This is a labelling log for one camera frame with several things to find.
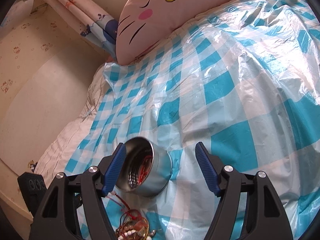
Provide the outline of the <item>blue checkered plastic sheet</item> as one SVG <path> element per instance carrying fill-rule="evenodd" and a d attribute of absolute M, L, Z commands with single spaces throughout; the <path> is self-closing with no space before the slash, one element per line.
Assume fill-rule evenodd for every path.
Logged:
<path fill-rule="evenodd" d="M 195 145 L 239 172 L 263 170 L 294 238 L 319 210 L 319 22 L 305 0 L 235 0 L 197 16 L 109 84 L 89 134 L 67 158 L 79 174 L 142 136 L 172 175 L 157 197 L 123 194 L 156 239 L 203 239 L 217 206 Z"/>

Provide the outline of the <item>pink cat face pillow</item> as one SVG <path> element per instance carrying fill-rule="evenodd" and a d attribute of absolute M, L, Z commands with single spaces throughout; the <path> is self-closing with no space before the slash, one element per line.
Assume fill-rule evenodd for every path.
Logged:
<path fill-rule="evenodd" d="M 126 65 L 197 14 L 231 0 L 128 0 L 119 19 L 116 56 Z"/>

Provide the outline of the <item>blue patterned curtain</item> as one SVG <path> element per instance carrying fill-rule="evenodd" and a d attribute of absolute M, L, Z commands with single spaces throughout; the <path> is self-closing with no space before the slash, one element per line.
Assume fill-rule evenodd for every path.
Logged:
<path fill-rule="evenodd" d="M 116 61 L 118 21 L 109 14 L 97 14 L 97 18 L 96 21 L 89 22 L 80 35 L 103 48 Z"/>

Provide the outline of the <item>pink window curtain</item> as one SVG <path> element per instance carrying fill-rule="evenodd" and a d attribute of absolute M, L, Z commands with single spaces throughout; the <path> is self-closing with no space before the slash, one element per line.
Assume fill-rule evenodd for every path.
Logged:
<path fill-rule="evenodd" d="M 81 33 L 97 14 L 108 14 L 92 0 L 44 0 L 77 33 Z"/>

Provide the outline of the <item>cream quilted blanket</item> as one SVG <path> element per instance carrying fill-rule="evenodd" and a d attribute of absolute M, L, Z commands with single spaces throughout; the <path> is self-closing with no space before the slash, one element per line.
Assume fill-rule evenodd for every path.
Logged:
<path fill-rule="evenodd" d="M 95 72 L 80 115 L 63 128 L 37 162 L 35 173 L 43 176 L 47 186 L 57 173 L 64 171 L 80 142 L 89 134 L 102 99 L 110 87 L 103 75 L 104 66 L 102 64 Z"/>

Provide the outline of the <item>round metal tin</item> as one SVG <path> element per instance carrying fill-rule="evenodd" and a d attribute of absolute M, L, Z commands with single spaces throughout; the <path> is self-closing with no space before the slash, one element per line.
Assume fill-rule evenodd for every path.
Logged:
<path fill-rule="evenodd" d="M 172 175 L 168 152 L 144 137 L 125 142 L 126 158 L 116 187 L 123 192 L 142 197 L 161 193 Z"/>

